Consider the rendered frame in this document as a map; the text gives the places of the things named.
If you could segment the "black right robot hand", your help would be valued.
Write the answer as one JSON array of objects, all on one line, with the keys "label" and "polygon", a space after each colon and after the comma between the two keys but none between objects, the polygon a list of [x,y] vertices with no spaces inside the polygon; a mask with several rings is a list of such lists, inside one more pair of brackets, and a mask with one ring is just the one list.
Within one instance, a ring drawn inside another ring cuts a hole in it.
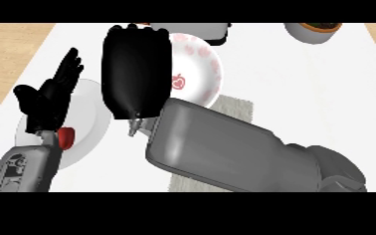
[{"label": "black right robot hand", "polygon": [[159,115],[172,89],[172,43],[165,29],[115,25],[103,42],[101,95],[115,119]]}]

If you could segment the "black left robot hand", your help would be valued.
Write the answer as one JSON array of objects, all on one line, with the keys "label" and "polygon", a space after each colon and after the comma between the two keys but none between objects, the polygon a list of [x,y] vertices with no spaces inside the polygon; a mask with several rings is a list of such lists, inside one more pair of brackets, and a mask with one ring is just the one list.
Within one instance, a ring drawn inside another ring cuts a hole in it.
[{"label": "black left robot hand", "polygon": [[26,115],[25,132],[35,134],[41,130],[56,131],[64,122],[70,94],[84,70],[78,50],[72,48],[60,62],[54,77],[47,79],[38,90],[17,85],[13,94],[20,112]]}]

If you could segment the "red tomato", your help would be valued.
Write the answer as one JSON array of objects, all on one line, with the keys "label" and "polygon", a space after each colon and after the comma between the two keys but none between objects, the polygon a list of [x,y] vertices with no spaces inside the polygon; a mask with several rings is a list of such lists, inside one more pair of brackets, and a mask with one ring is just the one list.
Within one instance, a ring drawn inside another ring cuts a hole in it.
[{"label": "red tomato", "polygon": [[60,127],[57,130],[59,147],[66,150],[75,142],[75,130],[70,127]]}]

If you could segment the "white bowl with pink apples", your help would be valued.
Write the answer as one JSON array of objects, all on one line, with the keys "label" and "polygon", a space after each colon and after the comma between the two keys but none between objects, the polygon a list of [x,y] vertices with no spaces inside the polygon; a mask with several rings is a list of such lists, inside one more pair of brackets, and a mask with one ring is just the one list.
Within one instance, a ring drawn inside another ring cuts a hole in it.
[{"label": "white bowl with pink apples", "polygon": [[199,37],[171,34],[172,42],[172,93],[171,97],[206,108],[213,104],[222,83],[218,54]]}]

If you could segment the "grey placemat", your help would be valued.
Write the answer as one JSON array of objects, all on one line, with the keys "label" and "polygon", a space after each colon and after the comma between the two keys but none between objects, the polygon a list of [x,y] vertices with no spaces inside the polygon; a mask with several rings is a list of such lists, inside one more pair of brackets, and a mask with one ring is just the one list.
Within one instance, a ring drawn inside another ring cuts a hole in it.
[{"label": "grey placemat", "polygon": [[[210,109],[244,122],[252,121],[250,101],[219,95]],[[169,192],[225,192],[225,189],[174,174]]]}]

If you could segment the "plain white plate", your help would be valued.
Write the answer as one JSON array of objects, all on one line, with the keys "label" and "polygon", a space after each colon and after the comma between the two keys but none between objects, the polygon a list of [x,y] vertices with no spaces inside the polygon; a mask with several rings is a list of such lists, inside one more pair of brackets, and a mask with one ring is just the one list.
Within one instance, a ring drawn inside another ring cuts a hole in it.
[{"label": "plain white plate", "polygon": [[101,86],[92,81],[78,81],[70,95],[70,104],[63,127],[75,131],[72,146],[63,151],[60,166],[63,169],[73,165],[94,150],[109,128],[112,113],[101,98]]}]

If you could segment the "grey appliance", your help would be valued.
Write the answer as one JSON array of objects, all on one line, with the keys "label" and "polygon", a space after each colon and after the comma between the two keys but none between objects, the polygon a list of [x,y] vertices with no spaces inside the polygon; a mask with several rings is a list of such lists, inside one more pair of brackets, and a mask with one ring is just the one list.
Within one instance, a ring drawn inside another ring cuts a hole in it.
[{"label": "grey appliance", "polygon": [[163,28],[171,33],[184,33],[202,38],[212,46],[225,42],[228,23],[151,23],[154,30]]}]

